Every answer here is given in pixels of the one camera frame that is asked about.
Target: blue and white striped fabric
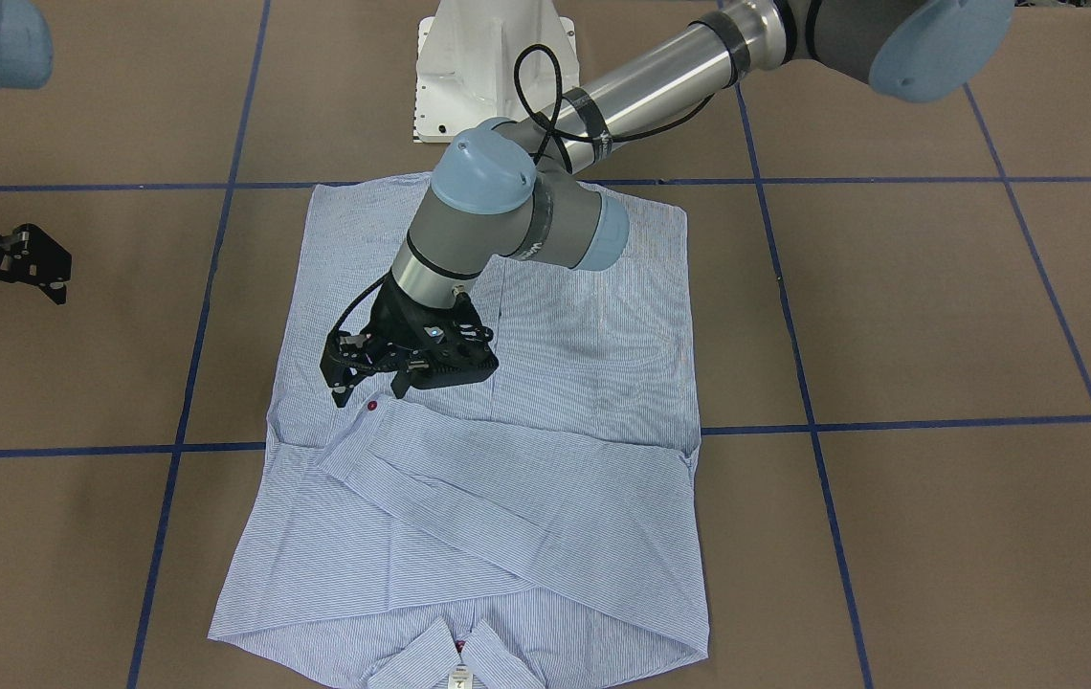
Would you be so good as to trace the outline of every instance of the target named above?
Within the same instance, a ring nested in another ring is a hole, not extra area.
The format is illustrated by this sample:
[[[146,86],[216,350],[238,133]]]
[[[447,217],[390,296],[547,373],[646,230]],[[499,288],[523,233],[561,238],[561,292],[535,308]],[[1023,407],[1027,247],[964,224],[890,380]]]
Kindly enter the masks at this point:
[[[440,688],[466,664],[479,688],[595,689],[705,658],[685,215],[619,195],[632,235],[601,274],[495,257],[472,289],[492,378],[398,401],[380,376],[337,410],[323,337],[428,179],[313,193],[209,638],[345,688]]]

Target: white size tag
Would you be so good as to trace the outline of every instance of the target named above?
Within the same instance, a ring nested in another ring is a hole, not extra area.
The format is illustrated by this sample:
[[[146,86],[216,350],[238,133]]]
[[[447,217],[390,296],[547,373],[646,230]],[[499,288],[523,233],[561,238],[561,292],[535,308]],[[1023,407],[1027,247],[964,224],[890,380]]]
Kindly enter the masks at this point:
[[[463,664],[448,675],[448,689],[472,689],[472,673]]]

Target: white mounting bracket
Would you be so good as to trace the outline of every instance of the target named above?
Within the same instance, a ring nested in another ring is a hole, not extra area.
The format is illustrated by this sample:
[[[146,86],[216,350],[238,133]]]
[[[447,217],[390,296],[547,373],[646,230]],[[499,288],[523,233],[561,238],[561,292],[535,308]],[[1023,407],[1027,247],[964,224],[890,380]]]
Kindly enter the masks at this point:
[[[575,22],[553,0],[441,0],[418,25],[413,140],[446,144],[490,118],[528,116],[516,98],[512,67],[528,45],[544,44],[563,68],[563,92],[580,84]],[[554,101],[554,69],[540,52],[525,60],[525,96],[533,109]]]

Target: black cable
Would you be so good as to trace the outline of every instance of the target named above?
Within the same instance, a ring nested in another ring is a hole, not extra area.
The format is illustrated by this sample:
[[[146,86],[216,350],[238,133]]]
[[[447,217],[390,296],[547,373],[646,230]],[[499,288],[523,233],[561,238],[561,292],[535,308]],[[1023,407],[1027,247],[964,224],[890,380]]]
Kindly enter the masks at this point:
[[[535,112],[532,107],[528,105],[528,97],[525,96],[524,83],[520,83],[519,80],[519,67],[524,64],[525,58],[527,58],[529,53],[532,53],[535,51],[546,52],[546,57],[550,58],[550,64],[554,67],[554,113],[549,119],[546,118],[546,114]],[[601,140],[595,138],[592,136],[582,136],[579,134],[572,134],[571,131],[562,131],[558,129],[558,114],[559,110],[562,109],[563,105],[563,68],[559,64],[558,56],[554,56],[554,51],[551,51],[550,47],[547,47],[547,45],[535,43],[532,45],[529,45],[528,48],[525,48],[524,51],[519,53],[519,57],[516,58],[516,67],[515,70],[512,71],[512,83],[515,84],[516,97],[518,97],[519,99],[519,105],[524,107],[525,112],[528,113],[529,118],[532,118],[532,121],[537,123],[537,126],[540,126],[541,130],[546,131],[546,136],[542,137],[541,140],[541,147],[538,148],[538,153],[536,154],[536,156],[533,156],[533,161],[538,161],[541,159],[541,155],[546,153],[546,147],[547,145],[550,144],[550,140],[553,137],[566,138],[567,141],[576,141],[576,143],[580,144],[601,143]],[[672,130],[673,128],[676,126],[684,125],[684,123],[691,121],[691,119],[694,119],[695,114],[703,112],[703,109],[707,107],[707,104],[711,104],[712,97],[715,97],[715,95],[708,96],[703,100],[699,100],[698,105],[695,106],[693,110],[690,110],[688,113],[685,113],[681,118],[678,118],[676,121],[666,123],[666,125],[658,126],[655,129],[638,131],[635,132],[635,134],[612,136],[610,141],[612,144],[625,144],[628,143],[628,141],[640,141],[649,136],[656,136],[657,134],[664,134],[666,131]]]
[[[384,278],[388,278],[389,275],[393,275],[392,271],[387,271],[386,274],[381,275],[380,278],[375,280],[375,282],[371,283],[371,287],[363,289],[362,293],[359,293],[358,297],[355,297],[355,300],[349,302],[349,305],[346,306],[346,310],[343,311],[343,313],[340,313],[340,318],[337,318],[337,325],[333,326],[332,330],[334,333],[340,333],[340,327],[343,326],[343,324],[346,323],[346,318],[349,317],[349,314],[352,314],[353,311],[358,309],[358,305],[362,304],[362,300],[365,300],[365,298],[370,297],[371,292],[375,292],[376,289],[380,288],[380,285],[384,282]]]

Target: black band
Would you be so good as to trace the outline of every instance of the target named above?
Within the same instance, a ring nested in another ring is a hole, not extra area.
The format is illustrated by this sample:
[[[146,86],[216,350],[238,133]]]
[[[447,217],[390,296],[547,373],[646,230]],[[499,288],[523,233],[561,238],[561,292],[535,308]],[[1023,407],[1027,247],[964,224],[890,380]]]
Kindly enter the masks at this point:
[[[550,225],[553,222],[554,197],[550,195],[550,185],[537,178],[537,185],[533,188],[533,218],[528,222],[528,231],[519,246],[505,256],[518,262],[532,258],[546,245],[546,239],[550,238]]]
[[[606,122],[606,117],[601,113],[601,108],[598,108],[596,100],[588,95],[587,90],[583,90],[580,87],[575,87],[572,90],[567,90],[566,98],[568,104],[575,108],[575,113],[580,116],[580,121],[584,122],[584,129],[588,132],[589,138],[592,138],[592,157],[594,162],[599,162],[606,160],[610,157],[610,153],[614,152],[614,141],[612,141],[612,135],[610,134],[610,125]]]
[[[738,27],[732,17],[724,12],[708,12],[691,22],[690,25],[709,27],[721,39],[721,43],[724,43],[724,49],[729,51],[729,61],[732,62],[733,73],[729,76],[729,83],[724,84],[724,88],[742,82],[742,77],[751,73],[751,45],[745,43],[745,35],[742,34],[741,27]]]
[[[791,13],[791,4],[788,0],[775,0],[776,11],[779,12],[779,21],[783,23],[783,34],[788,36],[788,48],[783,53],[782,64],[791,62],[791,57],[796,53],[796,17]]]
[[[431,258],[428,258],[423,256],[422,253],[418,252],[418,247],[413,245],[413,239],[409,239],[409,234],[405,237],[405,245],[409,247],[409,252],[413,254],[415,258],[418,258],[419,263],[422,263],[422,265],[427,266],[428,269],[437,271],[437,274],[444,276],[444,278],[466,280],[477,279],[481,275],[480,271],[475,271],[475,274],[471,275],[465,275],[459,274],[459,271],[442,269],[440,266],[436,266],[435,263],[431,263]]]
[[[817,27],[817,12],[823,8],[823,0],[812,0],[808,3],[808,16],[805,17],[805,51],[808,57],[822,62],[817,57],[817,43],[814,40],[814,29]]]

